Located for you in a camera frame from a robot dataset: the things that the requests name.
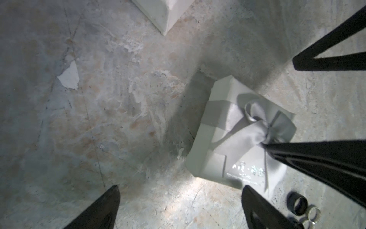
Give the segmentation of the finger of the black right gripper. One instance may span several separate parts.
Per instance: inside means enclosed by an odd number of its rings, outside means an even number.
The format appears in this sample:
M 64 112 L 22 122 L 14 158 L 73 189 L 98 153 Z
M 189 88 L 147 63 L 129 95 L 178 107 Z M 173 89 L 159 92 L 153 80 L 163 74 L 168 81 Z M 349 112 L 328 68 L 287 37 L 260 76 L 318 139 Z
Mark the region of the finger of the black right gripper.
M 264 145 L 269 155 L 366 206 L 366 142 L 274 143 Z
M 363 7 L 330 33 L 292 59 L 297 71 L 364 71 L 366 53 L 317 58 L 317 56 L 366 28 L 366 8 Z

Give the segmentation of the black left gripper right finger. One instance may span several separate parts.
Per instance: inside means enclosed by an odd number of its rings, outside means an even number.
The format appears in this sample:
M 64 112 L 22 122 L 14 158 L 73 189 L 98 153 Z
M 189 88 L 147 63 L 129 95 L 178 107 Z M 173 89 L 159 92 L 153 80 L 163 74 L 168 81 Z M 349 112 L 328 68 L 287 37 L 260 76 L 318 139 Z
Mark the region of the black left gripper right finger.
M 299 224 L 286 218 L 252 187 L 245 186 L 241 197 L 248 228 L 299 229 Z

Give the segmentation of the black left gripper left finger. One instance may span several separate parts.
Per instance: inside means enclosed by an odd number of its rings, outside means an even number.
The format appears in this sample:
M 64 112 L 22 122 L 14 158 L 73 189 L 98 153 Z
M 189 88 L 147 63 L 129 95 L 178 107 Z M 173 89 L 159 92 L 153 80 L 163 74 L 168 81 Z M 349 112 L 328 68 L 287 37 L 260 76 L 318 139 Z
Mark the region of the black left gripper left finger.
M 113 229 L 120 200 L 118 186 L 111 186 L 65 229 Z

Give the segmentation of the white gift box bow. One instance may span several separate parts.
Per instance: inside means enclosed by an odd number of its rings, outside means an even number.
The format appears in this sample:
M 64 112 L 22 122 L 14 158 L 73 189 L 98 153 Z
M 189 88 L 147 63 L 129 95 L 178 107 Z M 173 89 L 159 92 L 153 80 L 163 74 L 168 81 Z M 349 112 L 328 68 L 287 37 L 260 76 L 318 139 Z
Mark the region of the white gift box bow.
M 233 76 L 216 81 L 186 167 L 200 177 L 236 189 L 251 186 L 271 199 L 287 167 L 265 145 L 288 143 L 296 133 L 294 114 Z

